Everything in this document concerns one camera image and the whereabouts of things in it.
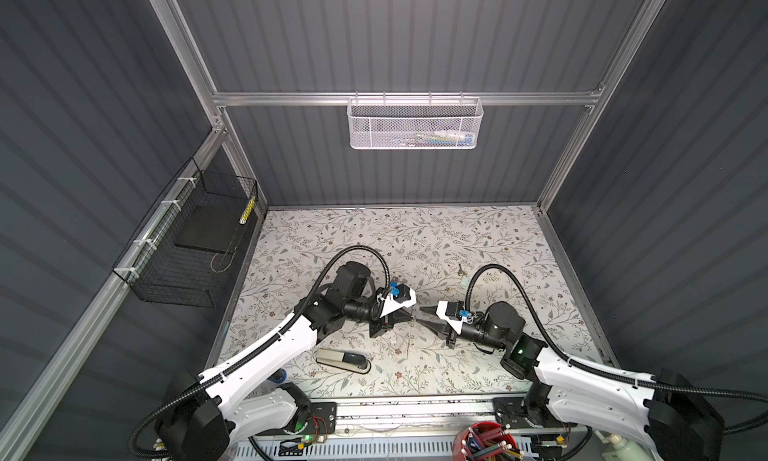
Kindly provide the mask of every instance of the blue object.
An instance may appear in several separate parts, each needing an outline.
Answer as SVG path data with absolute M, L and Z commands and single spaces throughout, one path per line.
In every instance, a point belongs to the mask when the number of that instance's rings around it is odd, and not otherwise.
M 274 373 L 272 373 L 272 376 L 268 377 L 267 379 L 272 381 L 273 383 L 281 384 L 287 378 L 288 378 L 288 373 L 285 370 L 283 370 L 283 368 L 281 368 L 275 371 Z

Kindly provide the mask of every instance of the floral tablecloth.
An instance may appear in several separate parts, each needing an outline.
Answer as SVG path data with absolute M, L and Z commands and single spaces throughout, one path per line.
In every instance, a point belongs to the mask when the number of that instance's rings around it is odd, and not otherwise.
M 565 351 L 600 359 L 528 206 L 269 212 L 221 359 L 234 356 L 282 321 L 331 257 L 356 243 L 379 249 L 392 276 L 416 289 L 422 306 L 463 301 L 459 264 L 469 277 L 483 264 L 503 264 L 523 283 L 542 322 Z M 339 265 L 349 260 L 369 266 L 382 283 L 383 271 L 372 255 L 353 252 Z M 332 268 L 328 282 L 335 272 Z M 477 309 L 495 301 L 512 304 L 527 321 L 525 331 L 540 337 L 504 274 L 486 271 L 472 299 Z M 289 380 L 315 398 L 494 393 L 528 385 L 499 366 L 499 354 L 481 353 L 462 340 L 456 349 L 448 349 L 416 322 L 369 339 L 366 324 L 348 321 L 321 347 L 365 354 L 373 366 L 368 374 L 354 374 L 319 365 L 311 351 L 300 355 L 284 368 Z M 267 382 L 261 390 L 270 388 Z

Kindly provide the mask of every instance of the aluminum frame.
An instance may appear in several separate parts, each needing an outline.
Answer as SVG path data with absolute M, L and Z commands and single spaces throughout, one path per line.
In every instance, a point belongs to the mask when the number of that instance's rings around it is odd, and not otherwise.
M 226 132 L 221 125 L 210 131 L 195 153 L 194 162 L 187 163 L 177 181 L 165 193 L 163 201 L 172 201 L 178 197 L 181 189 L 188 182 L 185 178 L 190 178 L 197 171 L 197 166 L 207 167 L 225 138 Z M 158 205 L 154 214 L 141 228 L 138 239 L 146 239 L 150 236 L 167 209 L 170 209 L 170 203 Z M 118 266 L 131 265 L 140 249 L 138 243 L 133 243 L 120 259 Z M 129 292 L 128 285 L 117 274 L 111 272 L 99 293 L 88 305 L 0 432 L 0 459 L 3 461 L 24 459 Z
M 536 202 L 518 203 L 418 203 L 383 204 L 383 205 L 296 205 L 296 206 L 270 206 L 270 211 L 299 211 L 307 209 L 387 209 L 387 208 L 468 208 L 478 206 L 536 206 Z
M 565 182 L 565 178 L 573 168 L 576 159 L 581 153 L 581 149 L 587 143 L 590 134 L 594 130 L 594 127 L 600 121 L 600 117 L 605 112 L 606 106 L 610 99 L 613 97 L 616 89 L 618 88 L 621 79 L 629 68 L 629 64 L 632 62 L 634 55 L 637 54 L 640 44 L 643 43 L 645 36 L 648 34 L 650 27 L 656 21 L 656 17 L 661 11 L 661 7 L 666 0 L 643 0 L 643 4 L 640 6 L 638 14 L 632 21 L 632 25 L 627 32 L 627 35 L 621 41 L 619 49 L 611 61 L 606 72 L 603 82 L 600 83 L 600 99 L 594 108 L 588 108 L 588 110 L 581 116 L 581 120 L 576 126 L 576 129 L 571 133 L 571 139 L 565 146 L 563 153 L 555 164 L 552 173 L 547 180 L 547 183 L 542 189 L 542 194 L 538 197 L 538 205 L 542 207 L 542 210 L 546 212 L 554 197 L 558 195 L 560 187 Z
M 214 92 L 216 106 L 347 106 L 462 104 L 479 98 L 484 106 L 595 106 L 600 91 L 576 92 Z
M 223 122 L 226 130 L 230 133 L 229 142 L 224 144 L 224 152 L 227 158 L 230 159 L 235 174 L 245 178 L 256 179 L 256 187 L 259 192 L 258 204 L 260 215 L 264 216 L 269 203 L 264 196 L 264 192 L 261 190 L 256 173 L 248 161 L 243 144 L 237 136 L 230 117 L 226 114 L 225 110 L 221 109 L 214 102 L 213 94 L 216 92 L 216 84 L 203 61 L 203 56 L 197 47 L 197 43 L 195 43 L 184 14 L 181 12 L 181 7 L 176 0 L 149 0 L 149 2 L 158 16 L 170 44 L 174 48 L 176 56 L 184 68 L 184 72 L 187 73 L 187 78 L 189 78 L 210 124 L 216 126 L 218 122 Z
M 563 245 L 560 242 L 560 237 L 558 237 L 558 233 L 554 230 L 554 226 L 552 226 L 549 216 L 539 209 L 535 209 L 534 214 L 536 215 L 536 221 L 538 221 L 538 225 L 542 229 L 542 233 L 544 233 L 544 237 L 549 244 L 549 248 L 552 250 L 552 256 L 554 256 L 555 262 L 560 267 L 563 279 L 568 285 L 568 289 L 571 291 L 574 303 L 576 303 L 576 307 L 578 308 L 579 313 L 581 313 L 581 317 L 584 319 L 584 324 L 587 325 L 587 330 L 592 337 L 592 341 L 594 342 L 595 347 L 600 351 L 603 363 L 610 362 L 613 367 L 620 367 L 616 354 L 610 347 L 608 338 L 605 336 L 605 331 L 603 331 L 602 326 L 600 326 L 598 316 L 594 313 L 592 305 L 589 303 L 587 293 L 581 286 L 576 271 L 574 271 L 573 264 L 571 264 L 571 260 L 568 258 L 565 248 L 563 248 Z

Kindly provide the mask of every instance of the aluminum rail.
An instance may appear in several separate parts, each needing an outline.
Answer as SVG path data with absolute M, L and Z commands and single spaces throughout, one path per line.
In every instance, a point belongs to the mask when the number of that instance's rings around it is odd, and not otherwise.
M 619 45 L 616 56 L 610 63 L 608 72 L 601 83 L 603 89 L 600 93 L 600 100 L 594 105 L 594 108 L 589 108 L 581 117 L 581 120 L 576 126 L 576 130 L 573 131 L 571 139 L 565 146 L 560 159 L 558 159 L 557 164 L 555 164 L 554 169 L 547 180 L 547 184 L 544 185 L 542 194 L 538 197 L 538 205 L 544 212 L 552 206 L 554 197 L 557 196 L 566 176 L 568 176 L 579 153 L 581 153 L 581 149 L 584 148 L 587 139 L 590 134 L 592 134 L 594 127 L 598 124 L 603 112 L 605 112 L 605 108 L 608 106 L 610 98 L 613 97 L 619 82 L 627 72 L 629 64 L 632 62 L 634 55 L 638 52 L 640 44 L 643 43 L 651 25 L 656 21 L 656 16 L 658 16 L 665 1 L 666 0 L 644 0 L 642 6 L 640 6 L 638 14 L 634 18 L 624 40 Z
M 355 103 L 462 104 L 484 106 L 595 106 L 599 92 L 215 92 L 217 106 L 346 106 Z

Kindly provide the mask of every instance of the wire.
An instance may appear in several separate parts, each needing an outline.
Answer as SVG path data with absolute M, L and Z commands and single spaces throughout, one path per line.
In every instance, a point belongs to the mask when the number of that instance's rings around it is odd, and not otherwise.
M 323 418 L 315 418 L 315 417 L 312 417 L 312 418 L 314 418 L 315 424 L 317 424 L 317 420 L 318 419 L 320 421 L 322 421 L 322 425 L 325 427 L 325 430 L 326 430 L 326 436 L 328 436 L 328 424 L 326 423 L 326 421 Z
M 320 287 L 320 283 L 322 283 L 323 278 L 326 276 L 326 274 L 331 269 L 333 264 L 336 264 L 336 262 L 339 261 L 341 256 L 346 255 L 350 251 L 355 251 L 355 250 L 368 251 L 369 253 L 376 256 L 376 259 L 379 260 L 382 267 L 384 268 L 385 289 L 389 289 L 389 285 L 390 285 L 389 284 L 390 282 L 389 266 L 386 264 L 386 260 L 381 255 L 381 253 L 379 253 L 377 250 L 373 249 L 372 247 L 366 246 L 366 245 L 352 245 L 352 246 L 347 246 L 343 248 L 341 251 L 336 253 L 331 258 L 331 260 L 328 261 L 328 264 L 326 264 L 325 267 L 322 269 L 322 271 L 320 272 L 320 276 L 317 277 L 317 279 L 315 280 L 315 283 L 312 285 L 312 288 L 310 289 L 310 293 L 306 295 L 303 302 L 300 302 L 296 306 L 296 309 L 294 310 L 294 313 L 293 313 L 293 317 L 285 324 L 285 326 L 283 326 L 270 339 L 262 343 L 258 348 L 248 353 L 242 359 L 233 363 L 227 369 L 223 370 L 220 374 L 217 374 L 211 379 L 208 379 L 207 381 L 204 381 L 203 383 L 200 383 L 197 386 L 184 391 L 182 394 L 178 395 L 176 398 L 173 398 L 168 403 L 152 411 L 152 413 L 150 413 L 144 419 L 142 419 L 139 425 L 136 426 L 136 429 L 134 429 L 134 431 L 128 437 L 128 452 L 136 457 L 145 458 L 145 459 L 167 458 L 171 456 L 171 453 L 168 449 L 163 449 L 162 451 L 153 451 L 150 449 L 140 448 L 136 445 L 136 442 L 138 441 L 138 437 L 141 434 L 141 432 L 144 431 L 144 428 L 149 426 L 150 423 L 152 423 L 152 421 L 156 420 L 159 417 L 159 415 L 168 411 L 168 409 L 171 409 L 173 407 L 178 406 L 179 404 L 182 404 L 183 402 L 191 399 L 192 397 L 197 396 L 197 394 L 203 391 L 204 389 L 207 389 L 208 387 L 211 387 L 214 384 L 221 382 L 223 379 L 225 379 L 235 371 L 242 368 L 246 363 L 253 360 L 256 356 L 262 354 L 268 347 L 272 346 L 276 341 L 280 340 L 280 337 L 286 332 L 288 332 L 288 330 L 290 330 L 293 327 L 293 325 L 296 324 L 297 321 L 299 321 L 299 318 L 304 314 L 306 307 L 309 306 L 309 304 L 315 298 L 315 295 L 318 292 L 318 288 Z
M 512 274 L 511 271 L 509 271 L 506 267 L 502 266 L 501 264 L 486 264 L 485 266 L 477 270 L 475 275 L 472 276 L 472 280 L 469 282 L 469 286 L 467 286 L 467 295 L 464 300 L 465 307 L 469 306 L 470 304 L 472 289 L 475 287 L 475 282 L 477 282 L 478 278 L 480 278 L 480 274 L 482 274 L 484 271 L 487 271 L 489 269 L 498 269 L 499 271 L 509 276 L 509 278 L 512 280 L 514 285 L 517 286 L 518 290 L 520 291 L 520 294 L 523 296 L 523 300 L 525 300 L 525 305 L 528 307 L 528 310 L 531 312 L 531 315 L 533 316 L 533 321 L 536 323 L 536 327 L 538 328 L 538 330 L 542 333 L 544 340 L 547 342 L 547 344 L 549 344 L 552 350 L 561 359 L 568 360 L 568 364 L 570 364 L 571 366 L 577 367 L 580 370 L 586 371 L 596 376 L 611 379 L 613 381 L 618 381 L 619 383 L 626 383 L 626 384 L 631 384 L 633 386 L 639 386 L 639 387 L 644 387 L 649 389 L 658 389 L 659 391 L 665 391 L 667 393 L 698 394 L 700 396 L 707 396 L 707 397 L 748 399 L 750 401 L 768 403 L 768 397 L 759 393 L 751 393 L 749 391 L 735 391 L 731 389 L 711 389 L 711 388 L 698 388 L 698 387 L 692 387 L 692 386 L 674 386 L 672 384 L 657 383 L 655 381 L 645 381 L 642 379 L 635 379 L 632 377 L 626 377 L 626 376 L 621 376 L 619 374 L 609 373 L 607 371 L 600 370 L 596 367 L 589 366 L 588 364 L 581 363 L 578 360 L 574 360 L 571 356 L 564 353 L 560 349 L 560 347 L 558 347 L 558 345 L 554 343 L 554 341 L 552 341 L 552 339 L 549 337 L 549 334 L 544 329 L 544 325 L 542 324 L 542 321 L 538 318 L 538 314 L 536 314 L 536 310 L 534 310 L 531 300 L 528 299 L 528 295 L 525 293 L 525 290 L 523 289 L 522 284 L 520 284 L 520 281 L 517 279 L 516 276 L 514 276 L 514 274 Z M 761 414 L 758 414 L 754 418 L 748 419 L 747 421 L 735 424 L 731 427 L 724 428 L 723 435 L 742 433 L 749 429 L 754 429 L 754 428 L 763 426 L 763 424 L 766 424 L 766 423 L 768 423 L 768 410 L 763 411 Z
M 213 271 L 214 273 L 224 273 L 226 270 L 228 270 L 228 269 L 230 268 L 230 266 L 232 266 L 232 260 L 234 260 L 234 259 L 235 259 L 235 253 L 237 253 L 237 248 L 235 248 L 235 251 L 232 251 L 232 256 L 230 257 L 230 262 L 229 262 L 229 264 L 227 264 L 227 265 L 226 265 L 226 267 L 225 267 L 225 269 L 223 269 L 223 270 L 221 270 L 221 271 L 217 271 L 217 270 L 216 270 L 216 268 L 214 268 L 214 260 L 216 259 L 216 256 L 218 256 L 218 255 L 220 255 L 220 254 L 221 254 L 221 253 L 216 253 L 216 254 L 215 254 L 215 255 L 214 255 L 214 256 L 213 256 L 213 257 L 210 259 L 210 270 L 211 270 L 211 271 Z
M 568 451 L 566 454 L 560 456 L 559 458 L 553 458 L 552 461 L 568 461 L 568 459 L 576 456 L 579 451 L 581 451 L 585 446 L 587 446 L 587 443 L 589 443 L 590 438 L 592 437 L 592 428 L 587 426 L 587 434 L 584 435 L 584 438 L 578 442 L 578 444 Z
M 249 437 L 248 440 L 250 441 L 250 445 L 254 447 L 256 452 L 261 456 L 261 458 L 264 461 L 273 461 L 273 459 L 270 457 L 270 455 L 264 453 L 264 450 L 259 446 L 259 444 L 256 442 L 256 437 Z

